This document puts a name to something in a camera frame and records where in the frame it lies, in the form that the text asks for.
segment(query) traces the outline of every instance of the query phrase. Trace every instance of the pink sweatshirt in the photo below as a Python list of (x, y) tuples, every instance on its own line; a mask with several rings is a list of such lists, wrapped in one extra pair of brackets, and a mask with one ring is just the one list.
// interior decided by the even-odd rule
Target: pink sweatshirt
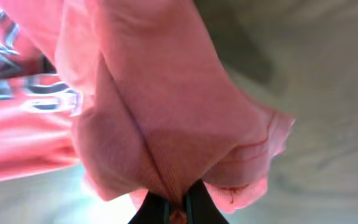
[(94, 97), (73, 139), (103, 199), (148, 189), (180, 203), (202, 178), (233, 212), (266, 191), (293, 119), (230, 81), (192, 1), (0, 2), (62, 80)]

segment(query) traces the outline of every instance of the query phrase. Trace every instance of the pink hoodie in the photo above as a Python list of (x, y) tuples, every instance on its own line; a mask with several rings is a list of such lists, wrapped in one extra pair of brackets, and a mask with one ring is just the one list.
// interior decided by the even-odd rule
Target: pink hoodie
[(264, 194), (293, 119), (230, 81), (192, 1), (0, 2), (62, 80), (94, 96), (73, 136), (103, 199), (148, 189), (180, 203), (200, 178), (225, 212)]

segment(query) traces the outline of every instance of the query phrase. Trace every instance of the pink fabric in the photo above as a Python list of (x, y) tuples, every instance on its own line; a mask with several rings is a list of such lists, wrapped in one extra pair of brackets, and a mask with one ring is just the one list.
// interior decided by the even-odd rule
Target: pink fabric
[(266, 191), (293, 119), (234, 86), (192, 1), (1, 3), (63, 80), (94, 95), (73, 136), (103, 199), (149, 189), (180, 203), (202, 178), (233, 212)]

